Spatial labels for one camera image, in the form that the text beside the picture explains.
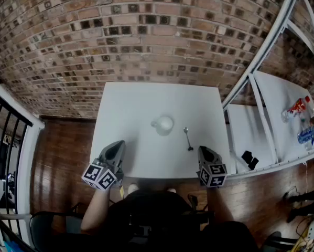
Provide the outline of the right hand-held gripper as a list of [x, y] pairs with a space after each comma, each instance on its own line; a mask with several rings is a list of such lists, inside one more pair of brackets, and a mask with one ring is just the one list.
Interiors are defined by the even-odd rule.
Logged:
[[201, 185], [206, 187], [221, 187], [227, 176], [226, 165], [222, 157], [206, 146], [198, 147], [199, 170], [197, 172]]

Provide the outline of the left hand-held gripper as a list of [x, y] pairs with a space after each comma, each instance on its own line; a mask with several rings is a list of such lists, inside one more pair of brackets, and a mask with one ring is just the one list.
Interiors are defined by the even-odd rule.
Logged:
[[100, 191], [108, 191], [112, 186], [120, 187], [124, 177], [122, 164], [125, 149], [124, 140], [106, 146], [100, 155], [86, 167], [82, 180]]

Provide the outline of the metal spoon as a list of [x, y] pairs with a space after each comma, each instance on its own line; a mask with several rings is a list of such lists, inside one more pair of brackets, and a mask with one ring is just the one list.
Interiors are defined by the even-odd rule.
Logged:
[[183, 131], [186, 135], [186, 138], [187, 138], [187, 142], [188, 142], [188, 151], [193, 151], [193, 147], [191, 146], [190, 144], [190, 141], [189, 141], [189, 137], [188, 137], [188, 128], [187, 127], [184, 127], [183, 128]]

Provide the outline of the white cup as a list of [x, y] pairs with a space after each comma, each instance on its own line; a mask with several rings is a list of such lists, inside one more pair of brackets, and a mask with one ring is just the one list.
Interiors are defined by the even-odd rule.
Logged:
[[171, 117], [162, 115], [153, 120], [150, 125], [156, 130], [157, 134], [164, 137], [171, 133], [174, 127], [174, 121]]

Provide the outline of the person's left forearm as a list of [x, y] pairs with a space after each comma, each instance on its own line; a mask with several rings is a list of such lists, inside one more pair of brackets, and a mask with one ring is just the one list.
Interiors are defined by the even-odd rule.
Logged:
[[110, 205], [110, 189], [96, 190], [84, 214], [81, 232], [92, 235], [105, 223]]

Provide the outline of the person's right forearm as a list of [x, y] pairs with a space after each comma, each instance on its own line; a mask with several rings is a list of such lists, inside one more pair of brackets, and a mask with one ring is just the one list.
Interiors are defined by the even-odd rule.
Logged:
[[207, 205], [208, 210], [215, 213], [214, 221], [216, 223], [234, 221], [234, 217], [218, 188], [207, 189]]

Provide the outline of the white metal rack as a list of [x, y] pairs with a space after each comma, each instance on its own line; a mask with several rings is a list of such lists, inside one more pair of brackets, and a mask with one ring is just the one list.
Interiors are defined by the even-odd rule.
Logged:
[[[314, 27], [314, 12], [308, 0], [303, 0]], [[314, 143], [305, 149], [296, 139], [301, 128], [299, 120], [283, 123], [281, 112], [293, 99], [309, 94], [308, 90], [287, 80], [259, 71], [278, 36], [289, 29], [314, 55], [314, 43], [291, 20], [296, 0], [284, 0], [281, 10], [253, 61], [223, 101], [230, 123], [236, 172], [229, 180], [252, 177], [286, 169], [314, 158]], [[257, 158], [254, 170], [241, 158], [250, 151]]]

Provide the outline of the person's black clothing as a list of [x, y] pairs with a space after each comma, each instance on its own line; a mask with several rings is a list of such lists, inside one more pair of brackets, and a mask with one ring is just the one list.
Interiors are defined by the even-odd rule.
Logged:
[[246, 225], [214, 217], [197, 213], [177, 193], [139, 188], [110, 204], [105, 223], [86, 235], [98, 248], [125, 252], [259, 252]]

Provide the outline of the black chair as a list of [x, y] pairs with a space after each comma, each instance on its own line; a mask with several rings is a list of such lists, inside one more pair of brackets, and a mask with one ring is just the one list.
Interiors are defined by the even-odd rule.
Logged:
[[54, 238], [81, 233], [82, 214], [41, 211], [30, 220], [31, 240], [37, 252], [51, 252]]

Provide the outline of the blue label plastic bottle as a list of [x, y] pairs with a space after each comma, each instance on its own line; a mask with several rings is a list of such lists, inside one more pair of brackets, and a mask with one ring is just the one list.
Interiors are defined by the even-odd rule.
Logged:
[[304, 144], [304, 143], [307, 143], [309, 141], [311, 142], [311, 144], [313, 144], [313, 142], [314, 142], [314, 125], [301, 131], [297, 136], [297, 140], [298, 140], [299, 144]]

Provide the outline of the red and white packet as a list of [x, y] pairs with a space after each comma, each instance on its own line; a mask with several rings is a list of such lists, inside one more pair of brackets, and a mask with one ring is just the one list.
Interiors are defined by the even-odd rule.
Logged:
[[281, 113], [281, 119], [283, 123], [287, 123], [291, 119], [305, 112], [307, 109], [307, 104], [310, 102], [309, 96], [299, 98], [291, 107], [284, 110]]

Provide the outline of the blue box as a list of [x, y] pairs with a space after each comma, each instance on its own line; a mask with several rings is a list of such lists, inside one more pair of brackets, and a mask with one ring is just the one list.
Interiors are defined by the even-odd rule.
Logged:
[[4, 241], [7, 252], [23, 252], [19, 245], [14, 241]]

